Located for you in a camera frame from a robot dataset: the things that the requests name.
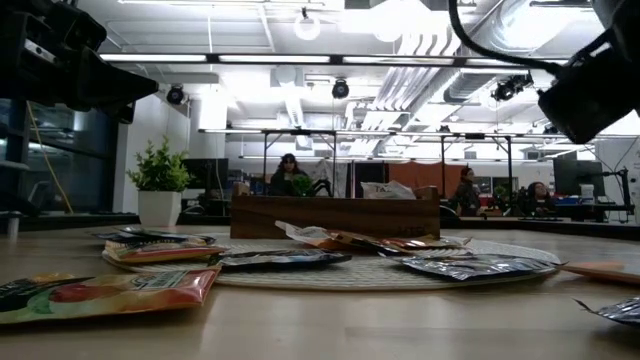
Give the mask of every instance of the table surface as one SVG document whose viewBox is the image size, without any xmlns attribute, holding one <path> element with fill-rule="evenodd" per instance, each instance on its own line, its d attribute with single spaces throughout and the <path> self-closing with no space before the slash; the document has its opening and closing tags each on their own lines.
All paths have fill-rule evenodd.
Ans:
<svg viewBox="0 0 640 360">
<path fill-rule="evenodd" d="M 118 273 L 91 232 L 0 237 L 0 283 L 36 274 Z M 176 232 L 228 232 L 177 227 Z M 635 242 L 525 231 L 444 230 L 528 246 L 563 261 L 640 262 Z M 533 282 L 456 290 L 330 293 L 215 286 L 203 308 L 0 327 L 3 359 L 638 359 L 640 331 L 581 311 L 637 287 L 558 273 Z"/>
</svg>

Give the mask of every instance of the wooden planter box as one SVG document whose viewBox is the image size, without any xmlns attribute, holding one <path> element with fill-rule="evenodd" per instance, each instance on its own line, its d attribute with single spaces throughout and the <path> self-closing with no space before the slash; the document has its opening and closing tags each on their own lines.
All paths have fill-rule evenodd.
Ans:
<svg viewBox="0 0 640 360">
<path fill-rule="evenodd" d="M 440 236 L 439 201 L 235 196 L 231 237 L 282 239 L 276 220 L 376 237 Z"/>
</svg>

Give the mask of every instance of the ceiling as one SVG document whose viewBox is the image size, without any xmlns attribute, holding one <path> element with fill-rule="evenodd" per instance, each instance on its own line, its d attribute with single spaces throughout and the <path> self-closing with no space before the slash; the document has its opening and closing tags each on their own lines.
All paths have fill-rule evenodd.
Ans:
<svg viewBox="0 0 640 360">
<path fill-rule="evenodd" d="M 350 1 L 352 0 L 347 0 L 347 7 L 351 6 Z M 387 0 L 377 8 L 387 6 L 385 4 L 390 4 L 390 1 L 409 0 Z M 518 1 L 530 2 L 530 0 L 505 0 L 504 3 Z M 474 29 L 478 22 L 500 2 L 475 0 L 475 6 L 461 7 L 460 13 L 465 27 L 468 30 Z M 445 37 L 443 34 L 447 34 L 449 26 L 445 11 L 429 12 L 424 8 L 426 12 L 423 13 L 422 8 L 404 12 L 386 9 L 378 11 L 382 13 L 382 17 L 368 17 L 366 18 L 368 21 L 356 21 L 354 19 L 358 19 L 358 16 L 372 14 L 376 7 L 372 10 L 345 10 L 345 0 L 329 0 L 324 2 L 325 6 L 322 10 L 317 11 L 314 4 L 309 6 L 311 10 L 308 13 L 312 19 L 319 19 L 319 35 L 313 40 L 303 40 L 295 32 L 295 21 L 300 16 L 299 7 L 295 6 L 275 7 L 266 3 L 264 7 L 260 4 L 203 7 L 125 4 L 118 0 L 79 1 L 81 9 L 89 12 L 107 28 L 109 41 L 106 41 L 100 49 L 103 53 L 402 54 L 402 51 L 407 49 L 404 45 L 409 44 L 411 38 L 402 37 L 392 42 L 380 40 L 384 36 L 393 37 L 389 29 L 393 29 L 394 26 L 420 26 L 421 32 L 425 34 L 423 41 L 427 38 L 427 33 L 435 34 L 434 39 L 437 40 L 433 42 L 435 45 L 432 45 L 436 48 L 440 46 L 438 41 Z M 532 16 L 521 17 L 524 20 L 519 18 L 520 22 L 515 22 L 516 25 L 514 25 L 518 32 L 511 31 L 503 34 L 504 37 L 509 37 L 509 41 L 519 40 L 523 44 L 531 42 L 532 37 L 547 36 L 547 39 L 535 46 L 533 50 L 529 49 L 521 55 L 568 58 L 602 31 L 602 26 L 595 14 L 589 9 L 545 8 L 541 11 L 544 12 L 537 13 L 534 18 Z M 564 21 L 563 24 L 566 26 L 554 26 L 554 21 Z M 489 17 L 489 20 L 484 25 L 478 26 L 478 29 L 493 25 L 495 24 L 491 23 L 491 17 Z M 311 26 L 304 23 L 302 29 L 308 32 Z M 379 34 L 376 36 L 372 32 L 379 32 Z M 447 51 L 450 51 L 453 55 L 455 52 L 460 52 L 458 43 L 454 40 L 457 41 L 457 38 L 439 48 L 440 53 L 446 55 Z M 433 50 L 433 46 L 429 49 L 430 52 L 425 54 L 438 55 L 437 50 Z M 414 52 L 409 51 L 408 54 L 420 55 L 418 53 L 420 48 L 418 46 L 416 49 L 414 46 L 412 48 Z M 291 104 L 286 101 L 291 93 L 279 85 L 273 85 L 272 72 L 276 66 L 138 64 L 123 67 L 164 83 L 197 84 L 199 78 L 207 79 L 207 76 L 212 74 L 218 75 L 219 84 L 229 102 L 228 121 L 231 123 L 248 119 L 274 119 L 279 113 L 291 114 Z M 299 98 L 300 109 L 304 114 L 335 113 L 348 117 L 345 113 L 348 104 L 374 101 L 377 95 L 382 94 L 384 85 L 391 82 L 390 76 L 393 71 L 392 68 L 386 67 L 300 66 L 299 72 L 302 74 L 302 79 L 298 80 L 302 86 L 296 95 Z M 190 80 L 183 80 L 187 79 L 188 75 L 192 75 Z M 415 70 L 405 75 L 407 82 L 404 85 L 398 82 L 395 86 L 398 87 L 398 94 L 405 93 L 408 96 L 411 77 L 420 74 Z M 420 86 L 416 85 L 415 98 L 410 99 L 411 101 L 407 100 L 410 106 L 403 109 L 411 114 L 409 122 L 401 125 L 405 127 L 404 130 L 411 128 L 418 131 L 425 129 L 433 131 L 435 126 L 442 124 L 450 126 L 452 131 L 495 132 L 497 129 L 513 132 L 517 129 L 521 132 L 527 130 L 541 132 L 543 129 L 543 126 L 531 127 L 532 124 L 544 120 L 543 113 L 536 105 L 535 89 L 519 94 L 496 109 L 496 104 L 489 98 L 489 93 L 495 87 L 495 81 L 508 74 L 491 78 L 482 87 L 476 89 L 472 96 L 459 104 L 460 106 L 455 106 L 455 111 L 445 112 L 446 116 L 442 116 L 441 119 L 425 121 L 424 117 L 421 118 L 417 114 L 421 114 L 419 110 L 424 104 L 442 102 L 436 99 L 437 96 L 433 97 L 431 96 L 433 94 L 426 93 L 433 92 L 432 89 L 443 74 L 435 69 L 420 76 L 422 75 L 425 75 L 425 81 L 419 83 Z M 327 80 L 307 81 L 309 76 Z M 335 78 L 346 78 L 351 90 L 347 99 L 332 98 L 330 92 Z M 201 81 L 205 86 L 200 88 L 206 90 L 208 82 L 208 80 Z M 544 88 L 548 85 L 548 81 L 545 83 L 536 80 L 534 87 Z M 194 93 L 198 93 L 200 88 L 186 87 L 186 89 L 192 89 Z"/>
</svg>

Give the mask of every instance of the woven placemat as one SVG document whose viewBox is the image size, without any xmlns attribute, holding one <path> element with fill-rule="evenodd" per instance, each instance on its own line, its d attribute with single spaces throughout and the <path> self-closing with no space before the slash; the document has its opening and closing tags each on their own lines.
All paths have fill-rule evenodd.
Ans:
<svg viewBox="0 0 640 360">
<path fill-rule="evenodd" d="M 306 245 L 293 240 L 229 240 L 218 234 L 217 245 L 233 252 L 282 250 L 304 248 Z M 472 240 L 467 247 L 475 254 L 502 254 L 529 257 L 559 263 L 553 254 L 545 251 L 514 245 L 498 244 L 490 241 Z M 424 251 L 425 255 L 459 255 L 465 250 L 443 249 Z M 103 258 L 109 263 L 134 272 L 158 272 L 173 270 L 197 270 L 206 267 L 204 262 L 174 262 L 151 265 L 124 265 L 114 262 L 106 252 Z M 323 268 L 295 271 L 234 272 L 221 273 L 216 283 L 234 286 L 359 291 L 359 290 L 433 290 L 460 286 L 484 285 L 522 281 L 547 275 L 555 270 L 543 271 L 524 276 L 491 278 L 476 281 L 447 281 L 409 271 L 406 267 L 379 256 L 354 256 L 351 261 Z"/>
</svg>

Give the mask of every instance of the woman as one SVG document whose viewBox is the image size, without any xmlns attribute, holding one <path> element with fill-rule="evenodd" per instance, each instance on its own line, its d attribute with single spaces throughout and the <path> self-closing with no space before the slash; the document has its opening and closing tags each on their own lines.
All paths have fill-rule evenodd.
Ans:
<svg viewBox="0 0 640 360">
<path fill-rule="evenodd" d="M 272 196 L 297 196 L 293 187 L 293 177 L 296 175 L 307 176 L 298 168 L 298 161 L 293 154 L 285 154 L 278 165 L 278 170 L 271 177 L 269 194 Z"/>
<path fill-rule="evenodd" d="M 452 199 L 458 216 L 476 216 L 480 210 L 479 191 L 473 185 L 474 175 L 468 166 L 460 172 L 460 185 Z"/>
<path fill-rule="evenodd" d="M 540 181 L 532 182 L 527 189 L 525 214 L 544 216 L 554 210 L 555 206 L 547 187 Z"/>
</svg>

